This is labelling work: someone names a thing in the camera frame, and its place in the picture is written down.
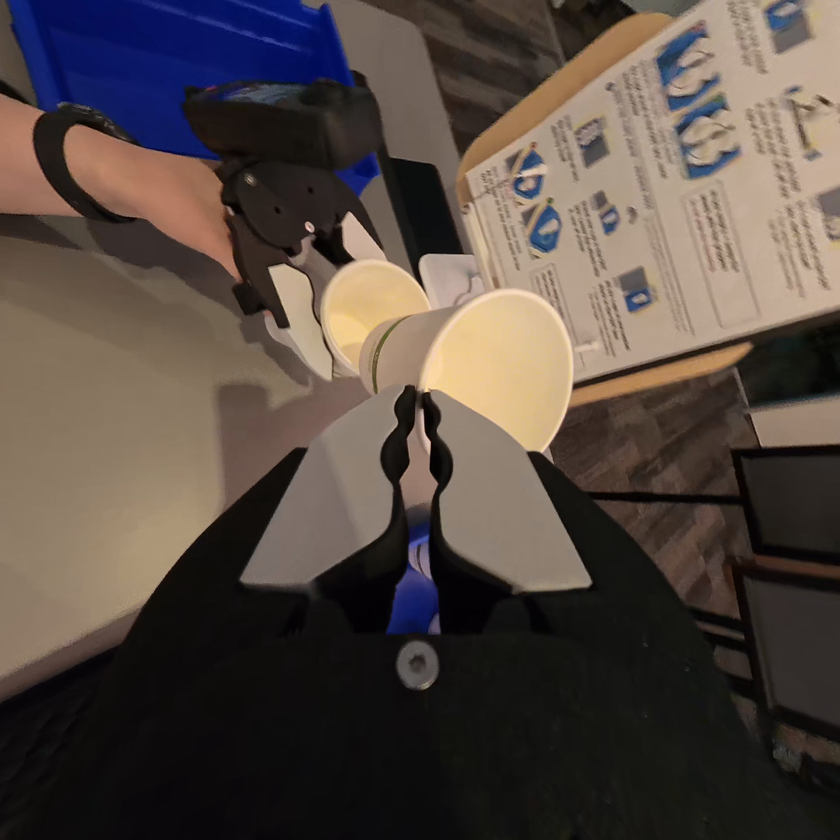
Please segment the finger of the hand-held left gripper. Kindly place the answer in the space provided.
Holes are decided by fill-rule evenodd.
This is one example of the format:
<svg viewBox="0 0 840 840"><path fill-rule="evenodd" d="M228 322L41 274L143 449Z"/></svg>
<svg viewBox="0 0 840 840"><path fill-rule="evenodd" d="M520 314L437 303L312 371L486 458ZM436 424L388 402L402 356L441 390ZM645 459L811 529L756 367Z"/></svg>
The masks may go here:
<svg viewBox="0 0 840 840"><path fill-rule="evenodd" d="M311 373L330 382L331 357L314 312L309 276L284 249L258 236L241 214L232 213L232 243L241 279L234 295L242 312L261 313L269 336L292 350Z"/></svg>
<svg viewBox="0 0 840 840"><path fill-rule="evenodd" d="M349 211L327 232L316 233L316 250L336 269L355 261L388 262L375 230Z"/></svg>

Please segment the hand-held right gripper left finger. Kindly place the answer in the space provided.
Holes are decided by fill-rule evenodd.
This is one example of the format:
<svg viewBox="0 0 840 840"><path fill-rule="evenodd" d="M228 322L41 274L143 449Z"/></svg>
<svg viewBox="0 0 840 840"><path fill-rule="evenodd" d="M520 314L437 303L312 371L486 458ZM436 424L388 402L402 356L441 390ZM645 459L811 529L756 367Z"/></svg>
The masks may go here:
<svg viewBox="0 0 840 840"><path fill-rule="evenodd" d="M241 584L335 602L347 617L390 617L407 566L410 433L409 385L390 385L329 425L301 458Z"/></svg>

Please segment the blue plastic bin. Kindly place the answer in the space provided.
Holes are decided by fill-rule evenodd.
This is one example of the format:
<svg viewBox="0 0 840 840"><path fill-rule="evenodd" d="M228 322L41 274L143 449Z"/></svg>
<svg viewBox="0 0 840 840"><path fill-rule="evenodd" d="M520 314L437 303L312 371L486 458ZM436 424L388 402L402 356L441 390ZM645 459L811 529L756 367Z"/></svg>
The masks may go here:
<svg viewBox="0 0 840 840"><path fill-rule="evenodd" d="M431 573L429 535L429 521L409 528L407 567L395 588L388 634L440 634L438 589Z"/></svg>
<svg viewBox="0 0 840 840"><path fill-rule="evenodd" d="M235 81L351 86L329 5L294 1L7 2L37 103L100 111L146 148L217 164L186 88Z"/></svg>

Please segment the black wristband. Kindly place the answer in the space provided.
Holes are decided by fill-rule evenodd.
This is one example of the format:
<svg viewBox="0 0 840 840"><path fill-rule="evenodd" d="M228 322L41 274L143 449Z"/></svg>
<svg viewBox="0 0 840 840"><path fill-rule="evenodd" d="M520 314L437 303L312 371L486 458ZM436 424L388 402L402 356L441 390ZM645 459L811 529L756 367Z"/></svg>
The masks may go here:
<svg viewBox="0 0 840 840"><path fill-rule="evenodd" d="M108 210L83 190L70 173L65 144L68 132L76 126L139 145L130 133L99 110L63 101L56 110L43 112L35 122L33 146L43 176L58 196L82 217L95 222L131 224L133 217Z"/></svg>

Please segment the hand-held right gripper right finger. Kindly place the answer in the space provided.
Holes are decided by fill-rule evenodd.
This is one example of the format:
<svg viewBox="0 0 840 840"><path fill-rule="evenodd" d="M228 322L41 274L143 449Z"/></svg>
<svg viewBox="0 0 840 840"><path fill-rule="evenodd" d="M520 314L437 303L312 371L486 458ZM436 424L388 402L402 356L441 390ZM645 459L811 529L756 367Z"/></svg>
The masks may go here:
<svg viewBox="0 0 840 840"><path fill-rule="evenodd" d="M585 591L592 577L529 451L441 391L423 394L437 482L429 565L442 621L486 621L510 597Z"/></svg>

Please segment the black flat mat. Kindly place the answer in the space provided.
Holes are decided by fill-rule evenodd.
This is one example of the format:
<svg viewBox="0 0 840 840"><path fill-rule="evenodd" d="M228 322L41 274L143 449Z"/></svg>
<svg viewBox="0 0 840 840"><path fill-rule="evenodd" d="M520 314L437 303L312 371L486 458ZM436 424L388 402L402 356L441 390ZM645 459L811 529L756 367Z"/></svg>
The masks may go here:
<svg viewBox="0 0 840 840"><path fill-rule="evenodd" d="M442 178L432 163L378 155L385 188L406 251L409 270L420 279L420 259L465 253Z"/></svg>

